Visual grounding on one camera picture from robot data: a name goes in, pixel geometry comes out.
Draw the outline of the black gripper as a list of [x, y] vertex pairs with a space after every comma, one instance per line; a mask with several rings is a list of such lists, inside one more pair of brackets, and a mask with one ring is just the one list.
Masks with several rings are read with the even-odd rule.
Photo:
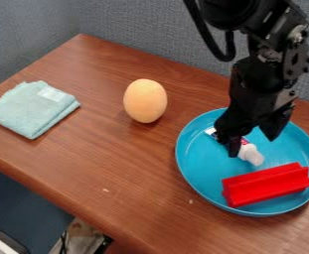
[[216, 122], [219, 142], [235, 158], [241, 137], [255, 127], [273, 141], [295, 108], [296, 94], [284, 82], [277, 65], [264, 63], [256, 57], [240, 60], [232, 67], [231, 105]]

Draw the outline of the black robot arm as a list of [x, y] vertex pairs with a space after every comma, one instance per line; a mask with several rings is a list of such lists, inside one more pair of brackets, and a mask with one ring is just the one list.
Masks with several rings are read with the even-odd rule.
[[231, 105], [216, 121], [219, 142], [233, 158], [253, 128], [275, 140], [290, 121], [294, 86], [309, 71], [309, 22], [292, 0], [200, 0], [200, 5], [212, 26], [247, 34], [248, 57], [232, 66]]

